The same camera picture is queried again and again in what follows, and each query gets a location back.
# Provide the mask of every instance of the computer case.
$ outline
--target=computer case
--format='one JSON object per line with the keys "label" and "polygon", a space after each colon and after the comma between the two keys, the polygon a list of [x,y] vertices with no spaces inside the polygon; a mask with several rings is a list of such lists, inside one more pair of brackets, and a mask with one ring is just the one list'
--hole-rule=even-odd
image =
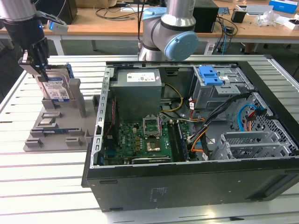
{"label": "computer case", "polygon": [[218,14],[218,6],[212,0],[196,0],[193,16],[196,33],[212,33]]}
{"label": "computer case", "polygon": [[[75,0],[66,0],[65,5],[64,5],[64,0],[56,0],[56,1],[41,0],[35,2],[37,2],[36,4],[37,10],[48,14],[57,16],[60,10],[62,10],[59,18],[63,20],[67,25],[70,25],[74,21],[78,12]],[[42,23],[46,24],[47,20],[42,19]]]}

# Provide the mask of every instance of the black box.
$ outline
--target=black box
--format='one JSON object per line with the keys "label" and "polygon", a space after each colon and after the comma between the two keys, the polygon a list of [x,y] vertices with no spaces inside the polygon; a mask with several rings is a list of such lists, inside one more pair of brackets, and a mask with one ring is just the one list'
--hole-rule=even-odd
{"label": "black box", "polygon": [[[41,0],[36,4],[36,9],[44,13],[52,14],[57,16],[61,11],[59,18],[63,20],[67,25],[70,25],[77,15],[77,5],[75,0],[66,0],[64,5],[64,0]],[[46,24],[47,19],[42,19],[42,23]]]}
{"label": "black box", "polygon": [[234,10],[231,18],[232,22],[242,23],[246,13],[246,11]]}
{"label": "black box", "polygon": [[193,16],[196,19],[194,32],[212,33],[219,7],[212,0],[196,0]]}

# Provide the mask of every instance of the power supply label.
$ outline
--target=power supply label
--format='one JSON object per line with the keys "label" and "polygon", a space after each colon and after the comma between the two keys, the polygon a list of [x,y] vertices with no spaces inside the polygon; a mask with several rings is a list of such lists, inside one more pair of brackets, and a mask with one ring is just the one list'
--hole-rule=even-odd
{"label": "power supply label", "polygon": [[44,87],[49,97],[56,102],[66,102],[70,100],[67,90],[64,88],[64,81],[60,77],[49,77]]}
{"label": "power supply label", "polygon": [[154,72],[131,72],[127,74],[127,82],[155,82]]}

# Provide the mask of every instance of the motherboard chip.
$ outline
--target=motherboard chip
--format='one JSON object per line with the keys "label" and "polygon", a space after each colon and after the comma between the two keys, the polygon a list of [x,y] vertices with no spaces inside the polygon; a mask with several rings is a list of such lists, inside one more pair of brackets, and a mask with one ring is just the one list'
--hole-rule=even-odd
{"label": "motherboard chip", "polygon": [[146,151],[148,152],[160,152],[160,139],[152,138],[146,140]]}

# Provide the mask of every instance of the wooden desk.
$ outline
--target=wooden desk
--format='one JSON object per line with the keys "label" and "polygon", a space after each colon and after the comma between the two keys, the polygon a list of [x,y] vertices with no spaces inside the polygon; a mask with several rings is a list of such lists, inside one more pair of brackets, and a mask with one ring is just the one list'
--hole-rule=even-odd
{"label": "wooden desk", "polygon": [[[214,1],[219,7],[233,9],[236,4],[233,2]],[[269,0],[248,0],[251,5],[268,5]],[[282,16],[293,17],[293,14],[281,13]],[[106,16],[119,16],[129,14],[125,12],[107,13]],[[44,32],[48,39],[53,40],[58,55],[64,55],[61,40],[137,40],[137,19],[132,21],[109,21],[97,17],[92,8],[78,8],[78,14],[72,25],[69,25],[68,34],[55,35],[45,28]],[[223,15],[223,18],[230,20],[231,15]],[[232,42],[253,42],[253,43],[299,43],[299,31],[290,30],[285,26],[278,25],[268,27],[258,27],[254,22],[255,16],[246,15],[243,23],[236,23],[238,33],[231,40]],[[207,42],[205,54],[211,54],[212,49],[221,37],[221,27],[217,23],[212,33],[198,33],[201,42]],[[0,30],[0,38],[9,38],[5,29]]]}

